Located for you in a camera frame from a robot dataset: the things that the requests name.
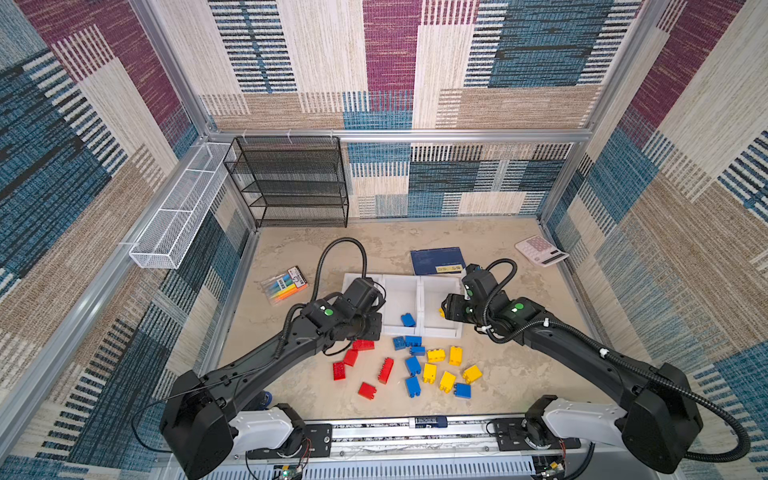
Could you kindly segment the red long lego brick top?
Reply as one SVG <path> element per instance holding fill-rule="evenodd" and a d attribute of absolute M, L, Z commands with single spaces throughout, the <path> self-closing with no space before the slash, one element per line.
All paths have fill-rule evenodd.
<path fill-rule="evenodd" d="M 375 349 L 375 342 L 371 340 L 356 340 L 352 344 L 352 349 L 356 351 L 370 351 Z"/>

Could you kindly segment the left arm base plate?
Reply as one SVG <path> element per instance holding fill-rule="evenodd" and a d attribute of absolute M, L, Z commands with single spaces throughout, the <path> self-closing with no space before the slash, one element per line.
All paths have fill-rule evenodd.
<path fill-rule="evenodd" d="M 333 425 L 331 423 L 307 424 L 296 428 L 279 448 L 252 450 L 246 453 L 246 458 L 288 461 L 298 461 L 305 456 L 310 459 L 327 458 L 331 454 L 332 440 Z"/>

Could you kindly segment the red small lego brick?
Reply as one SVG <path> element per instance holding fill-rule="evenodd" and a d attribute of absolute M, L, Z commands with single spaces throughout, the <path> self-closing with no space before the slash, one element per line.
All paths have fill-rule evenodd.
<path fill-rule="evenodd" d="M 354 367 L 359 356 L 359 351 L 356 349 L 350 349 L 346 352 L 343 363 L 346 366 Z"/>

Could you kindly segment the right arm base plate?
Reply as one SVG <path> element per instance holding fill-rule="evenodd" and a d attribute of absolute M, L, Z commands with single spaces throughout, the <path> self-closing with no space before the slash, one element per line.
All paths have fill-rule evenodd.
<path fill-rule="evenodd" d="M 569 452 L 582 446 L 577 438 L 557 437 L 542 422 L 520 416 L 493 419 L 487 424 L 487 432 L 502 452 L 562 448 Z"/>

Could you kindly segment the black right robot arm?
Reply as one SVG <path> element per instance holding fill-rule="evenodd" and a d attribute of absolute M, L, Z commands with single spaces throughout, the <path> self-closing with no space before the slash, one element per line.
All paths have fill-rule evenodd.
<path fill-rule="evenodd" d="M 556 395 L 540 397 L 517 428 L 534 449 L 547 449 L 559 439 L 578 438 L 621 447 L 646 467 L 672 474 L 682 460 L 730 463 L 751 450 L 746 428 L 731 413 L 693 392 L 686 375 L 665 363 L 655 367 L 621 354 L 559 320 L 543 305 L 527 298 L 511 299 L 505 287 L 517 272 L 497 280 L 491 267 L 467 266 L 463 291 L 441 304 L 449 321 L 470 324 L 493 343 L 515 342 L 543 353 L 589 381 L 610 398 L 608 404 L 574 403 Z M 735 447 L 719 453 L 696 452 L 692 446 L 703 430 L 706 409 L 728 425 Z"/>

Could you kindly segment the yellow long lego brick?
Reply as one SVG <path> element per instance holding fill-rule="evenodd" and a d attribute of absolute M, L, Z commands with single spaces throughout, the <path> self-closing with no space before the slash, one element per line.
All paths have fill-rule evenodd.
<path fill-rule="evenodd" d="M 446 359 L 446 351 L 444 349 L 432 349 L 426 352 L 427 361 L 429 363 L 439 363 Z"/>

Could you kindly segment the red long lego brick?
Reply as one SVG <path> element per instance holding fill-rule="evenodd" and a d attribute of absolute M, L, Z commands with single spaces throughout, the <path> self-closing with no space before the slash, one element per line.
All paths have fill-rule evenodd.
<path fill-rule="evenodd" d="M 383 361 L 382 367 L 377 377 L 377 380 L 380 384 L 386 385 L 388 383 L 393 367 L 394 367 L 394 359 L 387 357 Z"/>
<path fill-rule="evenodd" d="M 356 351 L 370 351 L 375 349 L 375 342 L 371 340 L 356 340 L 352 344 L 352 349 Z"/>

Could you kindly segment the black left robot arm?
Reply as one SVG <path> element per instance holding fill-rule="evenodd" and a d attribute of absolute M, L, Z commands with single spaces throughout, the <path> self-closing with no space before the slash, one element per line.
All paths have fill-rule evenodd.
<path fill-rule="evenodd" d="M 234 455 L 267 451 L 294 458 L 308 451 L 303 419 L 288 404 L 257 410 L 265 388 L 302 361 L 340 342 L 377 341 L 385 291 L 362 273 L 342 292 L 312 292 L 293 305 L 282 330 L 242 357 L 202 376 L 189 370 L 161 400 L 156 453 L 173 456 L 189 479 L 201 479 Z"/>

